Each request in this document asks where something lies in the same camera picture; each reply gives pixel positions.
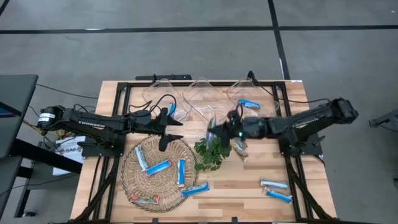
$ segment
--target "green plant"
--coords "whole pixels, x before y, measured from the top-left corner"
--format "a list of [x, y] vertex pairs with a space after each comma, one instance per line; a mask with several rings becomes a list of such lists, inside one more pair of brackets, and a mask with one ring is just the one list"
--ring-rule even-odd
[[196, 170], [218, 170], [221, 167], [222, 160], [229, 156], [231, 146], [221, 147], [219, 137], [214, 137], [210, 142], [210, 147], [206, 146], [206, 139], [203, 138], [195, 143], [196, 152], [202, 156], [201, 163], [195, 165]]

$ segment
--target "wicker basket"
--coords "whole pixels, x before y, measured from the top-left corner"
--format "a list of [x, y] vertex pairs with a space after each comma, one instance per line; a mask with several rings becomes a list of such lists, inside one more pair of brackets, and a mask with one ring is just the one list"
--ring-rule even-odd
[[138, 145], [141, 145], [149, 167], [166, 159], [171, 161], [172, 165], [170, 167], [147, 177], [138, 163], [134, 146], [127, 154], [121, 172], [126, 199], [128, 200], [131, 194], [145, 197], [159, 195], [159, 203], [157, 205], [132, 202], [143, 210], [158, 213], [168, 212], [185, 200], [185, 198], [181, 197], [181, 189], [177, 187], [177, 161], [179, 159], [185, 159], [185, 187], [194, 186], [197, 181], [196, 159], [189, 146], [181, 140], [176, 140], [169, 143], [165, 152], [160, 152], [159, 140], [160, 137], [151, 136], [143, 139]]

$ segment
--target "clear plastic container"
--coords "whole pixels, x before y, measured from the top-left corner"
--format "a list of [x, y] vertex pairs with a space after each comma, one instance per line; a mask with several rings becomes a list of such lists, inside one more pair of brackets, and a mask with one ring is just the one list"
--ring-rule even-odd
[[234, 106], [229, 98], [210, 85], [206, 78], [199, 78], [193, 82], [184, 90], [182, 96], [206, 123], [214, 116], [217, 123], [222, 122]]
[[226, 94], [236, 107], [238, 100], [250, 100], [260, 104], [260, 108], [247, 108], [243, 106], [243, 116], [271, 117], [276, 116], [279, 103], [273, 96], [259, 86], [253, 85], [252, 80], [239, 80], [228, 88]]
[[[191, 106], [183, 99], [181, 94], [173, 87], [168, 79], [164, 78], [162, 80], [156, 81], [153, 85], [148, 87], [148, 89], [142, 92], [142, 97], [146, 102], [152, 100], [152, 103], [150, 104], [152, 106], [155, 105], [165, 94], [170, 94], [175, 97], [177, 101], [177, 107], [173, 113], [173, 118], [181, 123], [184, 123], [184, 121], [186, 121], [190, 116]], [[159, 102], [158, 106], [160, 108], [166, 107], [170, 112], [171, 103], [174, 103], [174, 99], [170, 96], [165, 96]], [[159, 112], [159, 109], [156, 108], [153, 113], [158, 115]]]

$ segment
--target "wire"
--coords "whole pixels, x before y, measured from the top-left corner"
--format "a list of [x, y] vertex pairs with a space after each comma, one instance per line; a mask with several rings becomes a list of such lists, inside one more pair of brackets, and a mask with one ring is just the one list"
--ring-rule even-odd
[[174, 107], [177, 108], [177, 100], [175, 99], [175, 97], [174, 97], [173, 95], [170, 95], [170, 94], [164, 94], [162, 97], [159, 98], [159, 100], [155, 103], [154, 106], [159, 105], [160, 101], [162, 101], [163, 98], [165, 98], [166, 96], [169, 96], [169, 97], [171, 97], [171, 98], [174, 99]]
[[160, 113], [162, 112], [162, 108], [160, 108], [157, 105], [152, 105], [151, 108], [149, 108], [150, 111], [154, 111], [154, 108], [159, 108]]
[[86, 106], [84, 106], [84, 108], [94, 108], [94, 110], [96, 109], [95, 106], [91, 106], [91, 105], [86, 105]]
[[396, 130], [393, 130], [393, 129], [391, 129], [391, 128], [388, 128], [388, 127], [385, 127], [385, 126], [384, 126], [384, 125], [382, 125], [382, 124], [379, 124], [379, 126], [380, 126], [380, 127], [382, 127], [382, 128], [384, 128], [384, 129], [386, 129], [386, 130], [389, 130], [389, 131], [392, 131], [392, 132], [398, 133], [398, 131], [396, 131]]
[[131, 111], [131, 108], [142, 108], [143, 106], [145, 106], [145, 108], [143, 108], [142, 110], [145, 110], [146, 108], [148, 108], [148, 106], [152, 103], [152, 100], [149, 100], [147, 103], [144, 103], [143, 105], [140, 106], [134, 106], [134, 105], [129, 105], [129, 113], [133, 113]]
[[18, 187], [25, 187], [25, 186], [40, 186], [40, 185], [44, 185], [44, 184], [48, 184], [48, 183], [52, 183], [52, 182], [56, 182], [56, 181], [60, 181], [60, 180], [65, 180], [65, 179], [68, 179], [68, 178], [71, 178], [71, 177], [76, 177], [77, 175], [79, 175], [79, 174], [75, 174], [75, 175], [72, 175], [72, 176], [69, 176], [69, 177], [64, 177], [64, 178], [61, 178], [61, 179], [58, 179], [58, 180], [50, 180], [50, 181], [42, 182], [41, 184], [24, 184], [24, 185], [19, 185], [19, 186], [17, 186], [17, 187], [12, 187], [12, 188], [10, 188], [10, 189], [8, 189], [8, 190], [5, 190], [3, 193], [0, 194], [0, 197], [1, 197], [2, 195], [4, 195], [5, 193], [7, 193], [7, 192], [9, 192], [9, 191], [12, 191], [13, 189], [16, 189], [16, 188], [18, 188]]
[[88, 113], [88, 110], [84, 106], [82, 106], [82, 105], [80, 105], [78, 103], [73, 105], [73, 110], [74, 111], [80, 111], [81, 109], [83, 109], [84, 111], [86, 111], [86, 113]]
[[78, 97], [87, 98], [87, 99], [94, 99], [94, 100], [98, 99], [98, 97], [83, 96], [83, 95], [77, 95], [77, 94], [74, 94], [74, 93], [68, 93], [68, 92], [65, 92], [65, 91], [62, 91], [62, 90], [58, 90], [58, 89], [54, 89], [54, 88], [51, 88], [51, 87], [48, 87], [48, 86], [45, 86], [45, 85], [41, 85], [41, 84], [36, 84], [36, 85], [44, 87], [44, 88], [48, 88], [49, 90], [54, 90], [54, 91], [58, 91], [60, 93], [68, 94], [68, 95], [71, 95], [71, 96], [78, 96]]
[[98, 165], [100, 164], [100, 160], [101, 160], [101, 157], [98, 157], [97, 164], [95, 165], [95, 170], [94, 170], [93, 183], [91, 184], [90, 194], [88, 196], [88, 204], [90, 204], [91, 196], [93, 195], [93, 188], [94, 188], [94, 183], [95, 183], [95, 179], [96, 179], [96, 176], [97, 176], [97, 170], [98, 170]]
[[35, 113], [37, 117], [40, 117], [39, 114], [36, 113], [36, 110], [32, 106], [29, 105], [29, 108], [32, 109], [33, 113]]
[[239, 106], [241, 107], [241, 115], [240, 115], [240, 117], [242, 118], [242, 115], [243, 115], [243, 106], [242, 106], [241, 103], [238, 103], [238, 104], [236, 105], [235, 110], [238, 111], [238, 107], [239, 107]]
[[55, 150], [58, 151], [58, 153], [59, 153], [61, 156], [63, 156], [62, 152], [58, 149], [57, 145], [54, 144], [54, 142], [52, 142], [47, 136], [43, 136], [43, 143], [44, 143], [44, 145], [45, 145], [45, 147], [46, 147], [47, 149], [49, 149], [49, 148], [48, 148], [48, 145], [45, 143], [45, 140], [44, 140], [44, 139], [46, 139], [48, 142], [51, 142], [51, 144], [54, 146], [54, 151], [55, 151]]
[[[260, 86], [263, 90], [265, 90], [268, 94], [270, 94], [271, 96], [274, 96], [270, 91], [266, 90], [263, 86]], [[319, 101], [327, 101], [328, 103], [330, 103], [329, 99], [326, 98], [321, 98], [321, 99], [317, 99], [317, 100], [310, 100], [310, 101], [295, 101], [295, 100], [287, 100], [289, 102], [293, 102], [293, 103], [315, 103], [315, 102], [319, 102]]]

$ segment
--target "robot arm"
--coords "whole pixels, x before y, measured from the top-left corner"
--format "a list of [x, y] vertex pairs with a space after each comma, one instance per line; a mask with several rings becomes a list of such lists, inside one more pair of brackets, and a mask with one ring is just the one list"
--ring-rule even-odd
[[183, 137], [165, 134], [167, 125], [182, 125], [167, 115], [167, 108], [161, 109], [161, 113], [155, 119], [151, 119], [150, 112], [147, 110], [110, 117], [62, 106], [49, 106], [40, 112], [37, 127], [43, 131], [42, 134], [46, 134], [47, 131], [64, 129], [93, 138], [101, 147], [107, 149], [111, 149], [116, 144], [118, 136], [129, 133], [161, 136], [159, 144], [161, 151], [165, 151], [169, 142]]
[[228, 113], [229, 121], [210, 129], [221, 138], [224, 146], [231, 138], [286, 138], [291, 146], [305, 142], [308, 137], [332, 124], [350, 124], [358, 117], [348, 100], [335, 99], [317, 108], [288, 117], [241, 119], [237, 110]]

